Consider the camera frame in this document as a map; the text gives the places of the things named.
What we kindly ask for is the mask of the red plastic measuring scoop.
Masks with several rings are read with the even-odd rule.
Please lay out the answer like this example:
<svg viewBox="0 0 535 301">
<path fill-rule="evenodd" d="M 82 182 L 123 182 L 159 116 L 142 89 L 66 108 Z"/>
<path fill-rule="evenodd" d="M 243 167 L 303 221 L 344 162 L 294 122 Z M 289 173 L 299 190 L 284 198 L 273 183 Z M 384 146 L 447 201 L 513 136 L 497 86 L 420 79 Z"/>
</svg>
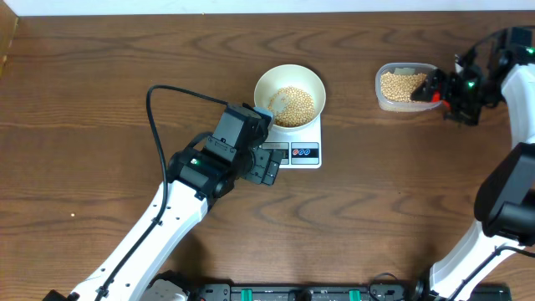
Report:
<svg viewBox="0 0 535 301">
<path fill-rule="evenodd" d="M 438 106 L 443 106 L 445 107 L 447 110 L 450 110 L 451 109 L 451 105 L 450 103 L 446 100 L 446 97 L 445 95 L 440 92 L 439 90 L 436 90 L 432 97 L 431 97 L 431 102 L 432 103 L 437 103 Z"/>
</svg>

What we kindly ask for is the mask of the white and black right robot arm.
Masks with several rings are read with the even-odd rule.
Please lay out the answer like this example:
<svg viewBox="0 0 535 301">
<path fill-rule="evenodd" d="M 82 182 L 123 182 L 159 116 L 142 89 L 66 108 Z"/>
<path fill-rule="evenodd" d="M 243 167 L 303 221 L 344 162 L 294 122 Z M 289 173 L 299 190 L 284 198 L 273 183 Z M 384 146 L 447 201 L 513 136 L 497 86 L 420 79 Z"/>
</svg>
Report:
<svg viewBox="0 0 535 301">
<path fill-rule="evenodd" d="M 468 300 L 473 289 L 514 253 L 534 244 L 534 27 L 503 28 L 436 69 L 411 96 L 446 105 L 445 119 L 477 125 L 482 109 L 505 103 L 512 149 L 481 184 L 475 220 L 462 239 L 416 284 L 414 300 Z"/>
</svg>

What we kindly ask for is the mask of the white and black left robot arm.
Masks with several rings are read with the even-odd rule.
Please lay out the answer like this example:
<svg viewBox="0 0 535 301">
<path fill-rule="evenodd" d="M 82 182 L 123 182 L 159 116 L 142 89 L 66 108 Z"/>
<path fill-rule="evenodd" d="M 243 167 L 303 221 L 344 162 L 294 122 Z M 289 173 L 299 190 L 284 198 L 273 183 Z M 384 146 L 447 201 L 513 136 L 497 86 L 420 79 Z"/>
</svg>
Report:
<svg viewBox="0 0 535 301">
<path fill-rule="evenodd" d="M 283 153 L 253 147 L 233 161 L 187 146 L 171 158 L 166 178 L 142 217 L 110 256 L 68 295 L 47 300 L 139 300 L 182 238 L 242 178 L 271 186 Z"/>
</svg>

